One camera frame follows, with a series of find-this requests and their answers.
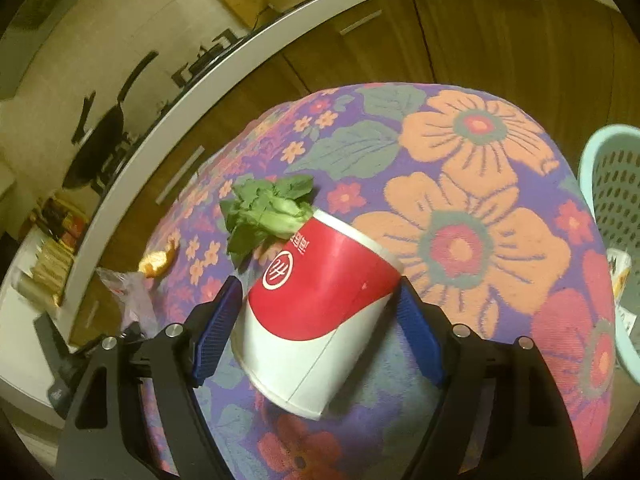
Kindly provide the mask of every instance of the laundry basket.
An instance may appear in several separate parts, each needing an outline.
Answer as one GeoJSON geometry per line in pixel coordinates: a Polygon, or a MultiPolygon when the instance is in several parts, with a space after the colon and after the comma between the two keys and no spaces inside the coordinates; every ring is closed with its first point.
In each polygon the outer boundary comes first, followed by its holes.
{"type": "MultiPolygon", "coordinates": [[[[578,182],[605,246],[632,258],[620,305],[640,316],[640,130],[612,124],[595,132],[582,152],[578,182]]],[[[616,349],[640,384],[640,317],[629,336],[616,312],[616,349]]]]}

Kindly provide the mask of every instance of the blue gripper pad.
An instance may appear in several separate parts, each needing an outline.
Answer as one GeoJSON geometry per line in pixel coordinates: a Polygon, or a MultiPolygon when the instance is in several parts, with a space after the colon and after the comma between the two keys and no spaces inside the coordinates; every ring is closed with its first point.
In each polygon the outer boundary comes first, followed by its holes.
{"type": "Polygon", "coordinates": [[[215,299],[198,305],[185,321],[191,332],[191,376],[196,384],[202,384],[216,371],[241,308],[242,283],[229,276],[215,299]]]}
{"type": "Polygon", "coordinates": [[[451,324],[439,307],[420,300],[404,276],[400,281],[396,300],[396,319],[402,327],[420,372],[436,386],[442,386],[446,377],[442,366],[442,338],[447,329],[450,330],[451,324]]]}

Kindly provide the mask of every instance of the green leaf pattern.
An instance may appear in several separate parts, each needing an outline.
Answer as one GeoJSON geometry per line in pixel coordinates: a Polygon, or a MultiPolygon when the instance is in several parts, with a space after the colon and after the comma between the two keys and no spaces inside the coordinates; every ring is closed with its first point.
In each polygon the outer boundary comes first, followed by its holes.
{"type": "Polygon", "coordinates": [[[402,121],[408,114],[416,113],[426,101],[427,94],[411,85],[386,84],[373,88],[358,88],[357,93],[364,96],[364,111],[402,121]]]}
{"type": "Polygon", "coordinates": [[[244,175],[240,175],[238,177],[236,177],[236,179],[234,180],[234,185],[235,186],[242,186],[242,183],[249,180],[250,178],[253,178],[254,174],[253,173],[245,173],[244,175]]]}
{"type": "Polygon", "coordinates": [[[364,473],[363,480],[398,478],[414,457],[433,415],[441,392],[420,375],[404,384],[400,415],[383,430],[381,459],[364,473]]]}
{"type": "Polygon", "coordinates": [[[231,351],[231,343],[227,341],[225,349],[220,356],[216,373],[212,378],[214,383],[225,390],[233,390],[244,378],[244,372],[240,368],[233,366],[233,362],[235,361],[231,351]]]}
{"type": "Polygon", "coordinates": [[[229,404],[220,413],[220,418],[211,428],[211,434],[236,478],[239,470],[246,480],[267,480],[269,473],[264,464],[241,444],[251,429],[254,416],[249,410],[229,404]]]}
{"type": "Polygon", "coordinates": [[[412,370],[402,352],[397,330],[386,332],[369,370],[367,380],[355,394],[356,404],[373,408],[378,403],[379,393],[398,396],[406,390],[412,370]]]}
{"type": "Polygon", "coordinates": [[[395,130],[377,121],[360,121],[336,128],[331,137],[318,140],[285,173],[324,170],[333,180],[347,176],[370,178],[388,168],[399,149],[395,130]]]}
{"type": "Polygon", "coordinates": [[[340,97],[338,97],[335,101],[334,101],[334,110],[336,112],[345,112],[347,111],[347,108],[345,105],[349,104],[350,102],[352,102],[355,99],[354,96],[352,95],[342,95],[340,97]]]}
{"type": "Polygon", "coordinates": [[[320,130],[317,126],[308,126],[300,134],[300,139],[304,139],[306,136],[309,136],[309,139],[311,139],[313,142],[316,142],[316,140],[318,140],[318,137],[320,136],[320,130]]]}
{"type": "Polygon", "coordinates": [[[582,204],[586,205],[587,201],[584,199],[584,195],[580,190],[580,185],[572,174],[567,175],[562,180],[562,182],[558,184],[558,187],[564,189],[565,191],[568,191],[569,193],[574,195],[582,204]]]}

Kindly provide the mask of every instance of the purple fabric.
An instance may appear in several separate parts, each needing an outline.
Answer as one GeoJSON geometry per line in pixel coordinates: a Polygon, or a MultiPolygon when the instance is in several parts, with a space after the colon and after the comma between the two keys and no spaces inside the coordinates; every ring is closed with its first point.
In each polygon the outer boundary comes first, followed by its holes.
{"type": "MultiPolygon", "coordinates": [[[[529,116],[485,92],[420,84],[328,89],[281,104],[201,168],[148,248],[180,240],[154,293],[160,322],[182,322],[233,272],[218,201],[247,177],[312,174],[315,206],[405,263],[424,300],[486,338],[531,335],[558,382],[583,462],[606,428],[614,365],[604,246],[566,161],[529,116]]],[[[257,276],[278,248],[254,253],[257,276]]],[[[196,391],[237,479],[400,478],[439,398],[393,320],[318,422],[251,386],[226,348],[196,391]]],[[[149,387],[162,466],[174,465],[149,387]]],[[[469,463],[481,452],[470,444],[469,463]]]]}

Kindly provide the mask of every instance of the leafy green vegetable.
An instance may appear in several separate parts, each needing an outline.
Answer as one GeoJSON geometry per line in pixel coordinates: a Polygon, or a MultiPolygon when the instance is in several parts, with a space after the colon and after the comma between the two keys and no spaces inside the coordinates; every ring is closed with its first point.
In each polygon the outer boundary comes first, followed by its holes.
{"type": "Polygon", "coordinates": [[[248,178],[232,186],[235,198],[221,200],[220,211],[229,232],[226,254],[236,269],[268,236],[288,240],[313,216],[305,201],[313,187],[313,177],[300,174],[275,183],[248,178]]]}

